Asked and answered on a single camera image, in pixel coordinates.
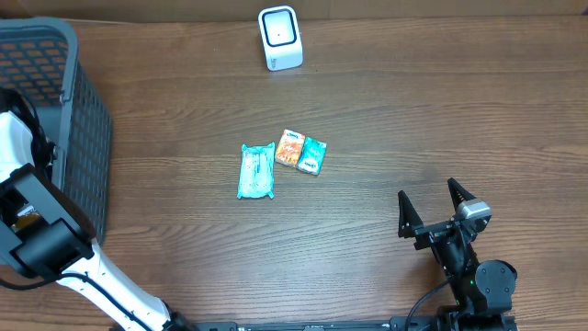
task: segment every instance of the orange package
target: orange package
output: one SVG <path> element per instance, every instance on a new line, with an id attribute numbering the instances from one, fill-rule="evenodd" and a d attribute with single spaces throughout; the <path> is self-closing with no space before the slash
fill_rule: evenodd
<path id="1" fill-rule="evenodd" d="M 277 145 L 276 162 L 286 166 L 296 166 L 305 138 L 304 134 L 284 130 L 284 134 L 282 134 L 282 138 Z"/>

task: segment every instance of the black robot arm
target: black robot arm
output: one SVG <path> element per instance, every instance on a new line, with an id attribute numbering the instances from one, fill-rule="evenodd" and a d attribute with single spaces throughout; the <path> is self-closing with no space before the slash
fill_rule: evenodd
<path id="1" fill-rule="evenodd" d="M 392 318 L 398 330 L 516 330 L 514 318 L 504 313 L 513 307 L 516 270 L 500 261 L 480 263 L 471 243 L 484 231 L 492 217 L 490 206 L 448 180 L 455 214 L 447 221 L 424 226 L 404 191 L 398 193 L 400 218 L 398 236 L 414 237 L 417 250 L 430 247 L 444 270 L 456 305 L 442 306 L 437 316 Z"/>

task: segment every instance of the cable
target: cable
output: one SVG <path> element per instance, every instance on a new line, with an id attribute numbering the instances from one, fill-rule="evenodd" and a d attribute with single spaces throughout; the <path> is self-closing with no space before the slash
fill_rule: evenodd
<path id="1" fill-rule="evenodd" d="M 129 320 L 137 323 L 140 327 L 145 329 L 145 331 L 152 331 L 151 328 L 149 326 L 147 326 L 141 319 L 137 318 L 137 316 L 135 316 L 133 313 L 130 313 L 127 309 L 125 309 L 125 307 L 120 305 L 120 303 L 118 303 L 112 297 L 112 295 L 110 295 L 110 293 L 108 293 L 106 290 L 104 290 L 100 285 L 98 285 L 95 281 L 90 279 L 88 276 L 75 274 L 75 273 L 64 273 L 64 274 L 59 275 L 56 280 L 62 280 L 65 278 L 77 278 L 83 282 L 86 282 L 86 283 L 92 285 L 97 291 L 99 291 L 102 295 L 104 295 L 104 297 L 107 298 L 107 300 L 110 301 L 110 303 L 112 303 L 112 305 L 117 307 L 117 309 L 119 309 L 123 314 L 125 314 L 129 318 Z M 45 286 L 47 284 L 51 284 L 56 280 L 43 280 L 40 282 L 28 284 L 28 285 L 16 285 L 16 284 L 12 284 L 12 283 L 9 283 L 5 280 L 0 279 L 0 286 L 6 287 L 9 290 L 28 291 L 28 290 L 37 289 L 37 288 L 39 288 L 41 286 Z"/>
<path id="2" fill-rule="evenodd" d="M 427 299 L 429 299 L 433 294 L 437 293 L 439 290 L 446 287 L 448 283 L 449 280 L 442 282 L 441 284 L 437 285 L 434 289 L 430 290 L 427 294 L 425 294 L 418 302 L 416 302 L 414 307 L 408 313 L 408 316 L 406 316 L 406 322 L 404 322 L 404 331 L 409 331 L 409 327 L 411 326 L 411 319 L 413 318 L 414 313 L 416 313 L 416 310 L 419 309 L 419 306 Z"/>
<path id="3" fill-rule="evenodd" d="M 12 284 L 9 283 L 5 280 L 0 279 L 0 286 L 2 287 L 6 287 L 9 290 L 15 290 L 15 291 L 28 291 L 28 290 L 34 290 L 37 289 L 41 286 L 45 286 L 47 284 L 51 284 L 53 283 L 55 280 L 43 280 L 40 282 L 36 282 L 36 283 L 32 283 L 32 284 L 27 284 L 27 285 L 16 285 L 16 284 Z"/>

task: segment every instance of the wood grain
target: wood grain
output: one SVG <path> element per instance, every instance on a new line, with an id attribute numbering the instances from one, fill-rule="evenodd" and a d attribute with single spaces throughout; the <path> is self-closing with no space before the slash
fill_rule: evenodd
<path id="1" fill-rule="evenodd" d="M 302 22 L 305 63 L 273 74 L 255 23 L 76 29 L 116 132 L 104 248 L 190 319 L 407 314 L 443 276 L 397 237 L 396 193 L 442 221 L 455 177 L 493 207 L 474 246 L 518 269 L 520 329 L 585 329 L 586 18 Z M 328 143 L 321 174 L 276 165 L 273 200 L 236 199 L 241 144 L 286 128 Z M 0 290 L 0 320 L 112 324 L 57 285 Z"/>

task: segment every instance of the small box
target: small box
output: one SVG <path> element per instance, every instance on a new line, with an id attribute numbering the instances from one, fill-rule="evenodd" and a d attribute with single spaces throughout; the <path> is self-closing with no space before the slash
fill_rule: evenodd
<path id="1" fill-rule="evenodd" d="M 319 175 L 322 167 L 322 160 L 327 153 L 327 144 L 306 138 L 302 157 L 298 163 L 298 169 L 304 172 Z"/>
<path id="2" fill-rule="evenodd" d="M 304 145 L 304 134 L 284 130 L 276 149 L 276 162 L 286 166 L 296 166 Z"/>
<path id="3" fill-rule="evenodd" d="M 302 41 L 296 12 L 291 6 L 266 8 L 257 17 L 261 40 L 270 71 L 294 68 L 302 64 Z"/>

